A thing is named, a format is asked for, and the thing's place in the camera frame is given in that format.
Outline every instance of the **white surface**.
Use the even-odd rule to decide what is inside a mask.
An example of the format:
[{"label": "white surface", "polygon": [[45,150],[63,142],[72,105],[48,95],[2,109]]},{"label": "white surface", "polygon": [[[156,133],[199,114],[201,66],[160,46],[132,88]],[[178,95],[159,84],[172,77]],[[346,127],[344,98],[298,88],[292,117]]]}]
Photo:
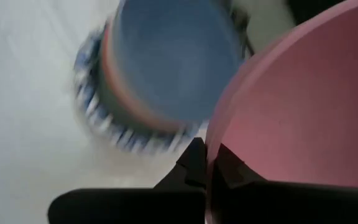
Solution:
[{"label": "white surface", "polygon": [[180,155],[97,146],[76,117],[71,68],[118,0],[0,0],[0,224],[47,223],[49,203],[81,187],[147,187]]}]

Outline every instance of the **pink bowl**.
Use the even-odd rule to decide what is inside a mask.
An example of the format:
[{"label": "pink bowl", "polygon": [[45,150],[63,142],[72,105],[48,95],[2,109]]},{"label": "pink bowl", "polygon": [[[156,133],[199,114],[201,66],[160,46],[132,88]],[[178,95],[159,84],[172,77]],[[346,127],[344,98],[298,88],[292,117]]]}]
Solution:
[{"label": "pink bowl", "polygon": [[269,180],[358,187],[358,0],[298,26],[239,80],[211,120],[209,163],[223,143]]}]

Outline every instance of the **blue and white pattern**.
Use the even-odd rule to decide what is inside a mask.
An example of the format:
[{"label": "blue and white pattern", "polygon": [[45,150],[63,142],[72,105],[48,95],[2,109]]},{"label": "blue and white pattern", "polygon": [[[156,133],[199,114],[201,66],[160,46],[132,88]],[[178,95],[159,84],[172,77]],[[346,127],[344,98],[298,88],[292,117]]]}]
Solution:
[{"label": "blue and white pattern", "polygon": [[176,151],[178,146],[188,144],[198,132],[200,124],[188,126],[176,134],[156,133],[144,136],[130,127],[121,125],[99,102],[96,77],[93,77],[90,71],[98,60],[103,32],[104,29],[100,29],[90,33],[79,49],[74,65],[76,101],[91,129],[126,152],[146,154],[172,152]]}]

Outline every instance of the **black object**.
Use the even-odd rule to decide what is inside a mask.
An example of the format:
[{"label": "black object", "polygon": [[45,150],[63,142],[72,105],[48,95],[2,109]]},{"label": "black object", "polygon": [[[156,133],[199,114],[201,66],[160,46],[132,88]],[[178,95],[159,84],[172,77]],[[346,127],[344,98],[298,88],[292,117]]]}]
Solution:
[{"label": "black object", "polygon": [[[195,138],[153,189],[82,189],[56,198],[51,224],[204,223],[206,146]],[[358,189],[273,182],[221,145],[212,176],[217,224],[358,223]]]},{"label": "black object", "polygon": [[288,6],[297,25],[344,0],[288,0]]}]

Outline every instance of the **patterned rim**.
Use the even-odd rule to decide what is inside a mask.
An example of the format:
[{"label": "patterned rim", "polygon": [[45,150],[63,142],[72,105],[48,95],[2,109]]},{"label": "patterned rim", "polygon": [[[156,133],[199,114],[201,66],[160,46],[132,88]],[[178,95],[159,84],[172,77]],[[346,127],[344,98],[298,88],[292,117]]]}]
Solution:
[{"label": "patterned rim", "polygon": [[92,73],[92,68],[97,64],[105,28],[106,26],[89,34],[80,47],[74,64],[76,102],[81,112],[85,114],[88,125],[107,138],[111,145],[123,151],[149,154],[176,151],[179,145],[193,139],[200,124],[189,125],[175,134],[156,132],[146,136],[120,124],[99,102],[96,76]]}]

